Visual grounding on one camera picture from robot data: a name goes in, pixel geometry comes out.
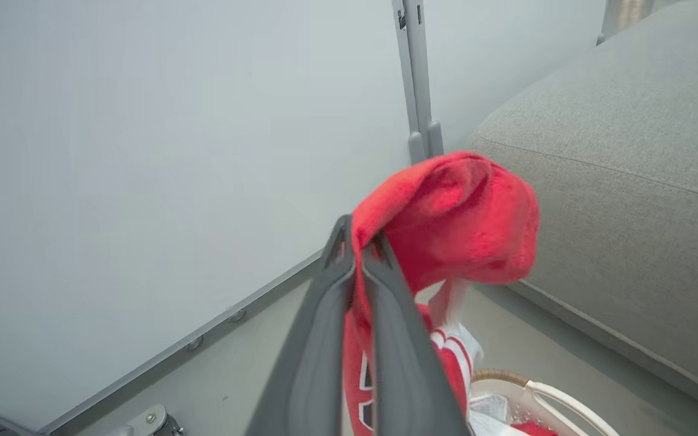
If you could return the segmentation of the grey partition bottom rail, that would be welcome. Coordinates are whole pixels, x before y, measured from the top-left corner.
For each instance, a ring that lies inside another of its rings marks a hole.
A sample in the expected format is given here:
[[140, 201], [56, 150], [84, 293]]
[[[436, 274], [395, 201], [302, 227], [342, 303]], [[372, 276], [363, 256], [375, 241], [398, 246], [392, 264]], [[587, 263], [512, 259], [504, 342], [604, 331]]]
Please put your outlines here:
[[240, 303], [224, 310], [222, 314], [178, 340], [174, 345], [169, 346], [143, 365], [139, 365], [99, 394], [92, 395], [90, 399], [53, 420], [38, 430], [37, 434], [50, 436], [55, 432], [74, 431], [74, 429], [85, 427], [93, 416], [103, 414], [103, 409], [110, 408], [113, 403], [120, 400], [125, 401], [132, 397], [136, 390], [143, 389], [144, 386], [153, 383], [163, 371], [171, 371], [172, 368], [182, 364], [182, 361], [191, 358], [192, 354], [205, 348], [208, 343], [217, 340], [222, 334], [233, 329], [242, 320], [254, 317], [274, 301], [279, 300], [292, 285], [296, 286], [301, 283], [304, 272], [318, 260], [319, 256], [321, 256], [319, 252], [310, 254], [282, 275], [255, 290], [252, 295], [247, 296]]

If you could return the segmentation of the grey fabric sofa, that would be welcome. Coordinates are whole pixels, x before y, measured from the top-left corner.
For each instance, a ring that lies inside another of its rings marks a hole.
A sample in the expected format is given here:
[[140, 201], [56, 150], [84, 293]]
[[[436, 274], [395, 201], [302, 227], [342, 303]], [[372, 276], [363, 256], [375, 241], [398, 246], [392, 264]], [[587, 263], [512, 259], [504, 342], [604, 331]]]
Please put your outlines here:
[[559, 67], [467, 144], [538, 198], [512, 288], [698, 401], [698, 0]]

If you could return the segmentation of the shiny metal post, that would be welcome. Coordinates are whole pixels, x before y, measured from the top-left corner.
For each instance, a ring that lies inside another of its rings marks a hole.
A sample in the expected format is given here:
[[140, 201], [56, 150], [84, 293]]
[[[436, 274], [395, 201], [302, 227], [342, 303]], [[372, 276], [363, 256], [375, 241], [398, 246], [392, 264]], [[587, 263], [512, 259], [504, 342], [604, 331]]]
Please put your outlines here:
[[596, 39], [596, 45], [652, 14], [656, 0], [605, 0], [603, 25]]

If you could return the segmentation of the red white-trimmed sports garment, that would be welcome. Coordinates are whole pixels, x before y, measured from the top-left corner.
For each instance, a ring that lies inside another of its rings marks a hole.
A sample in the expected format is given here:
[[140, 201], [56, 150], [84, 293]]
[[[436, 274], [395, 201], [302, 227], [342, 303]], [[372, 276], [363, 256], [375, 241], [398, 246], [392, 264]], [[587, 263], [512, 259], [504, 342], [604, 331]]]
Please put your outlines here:
[[352, 213], [360, 256], [384, 234], [411, 296], [440, 289], [416, 309], [463, 414], [483, 350], [456, 315], [467, 282], [504, 285], [534, 265], [539, 206], [521, 177], [487, 157], [457, 152], [389, 177]]

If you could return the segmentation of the grey partition corner post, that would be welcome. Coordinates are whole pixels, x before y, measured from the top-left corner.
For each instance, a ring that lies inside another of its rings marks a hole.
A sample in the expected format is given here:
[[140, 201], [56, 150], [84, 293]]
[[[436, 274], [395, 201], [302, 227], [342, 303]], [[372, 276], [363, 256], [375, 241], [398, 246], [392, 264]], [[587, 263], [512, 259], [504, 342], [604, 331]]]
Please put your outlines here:
[[424, 0], [391, 0], [413, 165], [444, 153], [442, 127], [432, 115]]

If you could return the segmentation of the grey partition foot bar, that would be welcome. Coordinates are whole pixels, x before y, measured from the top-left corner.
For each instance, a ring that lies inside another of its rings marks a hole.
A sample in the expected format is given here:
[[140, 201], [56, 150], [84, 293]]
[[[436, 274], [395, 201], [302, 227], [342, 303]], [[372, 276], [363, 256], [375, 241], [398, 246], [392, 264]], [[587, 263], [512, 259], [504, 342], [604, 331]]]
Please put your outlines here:
[[165, 436], [169, 417], [167, 409], [156, 404], [105, 436]]

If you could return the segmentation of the white cloth in basket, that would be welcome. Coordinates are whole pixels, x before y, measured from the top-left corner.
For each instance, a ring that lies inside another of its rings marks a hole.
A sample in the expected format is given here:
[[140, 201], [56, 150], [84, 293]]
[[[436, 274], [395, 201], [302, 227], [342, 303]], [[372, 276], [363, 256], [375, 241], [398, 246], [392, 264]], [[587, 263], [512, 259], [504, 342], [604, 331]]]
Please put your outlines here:
[[499, 394], [471, 397], [467, 422], [473, 436], [526, 436], [528, 425], [536, 424], [526, 409]]

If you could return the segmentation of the black caster wheel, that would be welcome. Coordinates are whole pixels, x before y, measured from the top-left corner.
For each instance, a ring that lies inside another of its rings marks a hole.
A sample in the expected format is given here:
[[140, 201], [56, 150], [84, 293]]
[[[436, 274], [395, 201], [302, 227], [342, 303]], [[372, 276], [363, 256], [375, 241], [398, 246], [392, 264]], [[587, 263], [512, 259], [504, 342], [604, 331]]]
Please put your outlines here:
[[171, 414], [166, 414], [163, 425], [153, 433], [153, 436], [185, 436], [185, 428], [178, 424]]

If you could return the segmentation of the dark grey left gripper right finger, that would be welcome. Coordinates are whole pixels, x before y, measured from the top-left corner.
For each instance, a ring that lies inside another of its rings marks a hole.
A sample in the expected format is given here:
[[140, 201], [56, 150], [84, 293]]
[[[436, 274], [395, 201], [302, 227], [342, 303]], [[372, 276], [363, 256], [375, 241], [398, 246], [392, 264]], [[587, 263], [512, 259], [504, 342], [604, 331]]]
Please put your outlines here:
[[372, 310], [376, 436], [471, 436], [385, 236], [361, 251]]

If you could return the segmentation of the white laundry basket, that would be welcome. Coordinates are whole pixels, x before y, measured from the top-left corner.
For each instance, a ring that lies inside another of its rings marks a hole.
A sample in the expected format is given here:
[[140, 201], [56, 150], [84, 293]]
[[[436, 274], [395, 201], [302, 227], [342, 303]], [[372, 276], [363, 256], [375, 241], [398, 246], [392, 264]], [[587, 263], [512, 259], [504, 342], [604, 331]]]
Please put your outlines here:
[[528, 425], [526, 436], [590, 436], [555, 408], [557, 404], [584, 420], [597, 436], [620, 436], [604, 419], [571, 395], [506, 369], [478, 370], [473, 375], [469, 394], [469, 400], [476, 395], [504, 395], [526, 409], [536, 422]]

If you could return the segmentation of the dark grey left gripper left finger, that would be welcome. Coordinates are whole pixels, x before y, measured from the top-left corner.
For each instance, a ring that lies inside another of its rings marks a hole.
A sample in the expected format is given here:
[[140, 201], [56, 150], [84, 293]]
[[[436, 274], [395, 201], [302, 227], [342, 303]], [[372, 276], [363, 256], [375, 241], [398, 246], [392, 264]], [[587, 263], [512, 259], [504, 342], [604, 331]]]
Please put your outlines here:
[[351, 216], [338, 218], [246, 436], [341, 436], [343, 339], [354, 294]]

